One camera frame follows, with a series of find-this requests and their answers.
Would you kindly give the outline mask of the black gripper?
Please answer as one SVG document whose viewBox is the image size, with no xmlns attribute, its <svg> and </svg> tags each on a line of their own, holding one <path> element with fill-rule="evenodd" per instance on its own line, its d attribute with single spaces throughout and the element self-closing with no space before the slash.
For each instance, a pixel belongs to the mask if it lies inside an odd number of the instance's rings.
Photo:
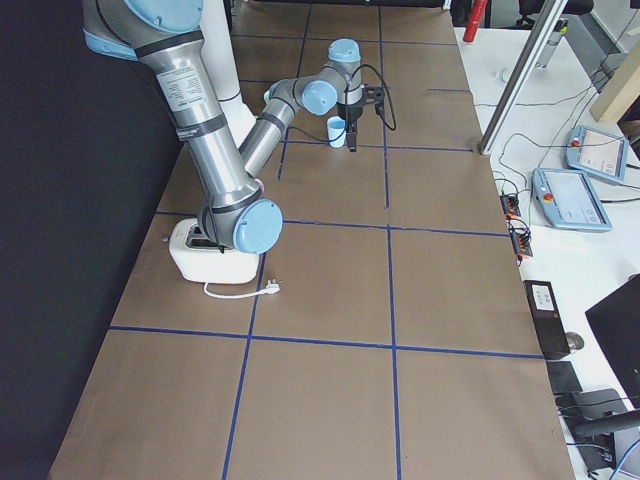
<svg viewBox="0 0 640 480">
<path fill-rule="evenodd" d="M 365 85 L 349 92 L 347 103 L 337 103 L 338 116 L 346 121 L 346 146 L 350 152 L 357 151 L 357 121 L 366 106 L 373 106 L 375 113 L 385 119 L 385 90 L 381 86 Z"/>
</svg>

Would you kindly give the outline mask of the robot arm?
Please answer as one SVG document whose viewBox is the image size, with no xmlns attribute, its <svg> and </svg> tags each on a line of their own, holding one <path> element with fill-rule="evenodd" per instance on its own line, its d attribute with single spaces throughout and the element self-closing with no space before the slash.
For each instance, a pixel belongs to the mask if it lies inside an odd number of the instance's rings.
<svg viewBox="0 0 640 480">
<path fill-rule="evenodd" d="M 333 41 L 318 73 L 273 84 L 251 129 L 236 135 L 229 117 L 242 98 L 222 2 L 85 1 L 82 9 L 90 50 L 154 73 L 200 177 L 199 227 L 220 250 L 260 255 L 277 242 L 283 215 L 257 176 L 300 109 L 324 116 L 337 108 L 356 148 L 365 94 L 355 40 Z"/>
</svg>

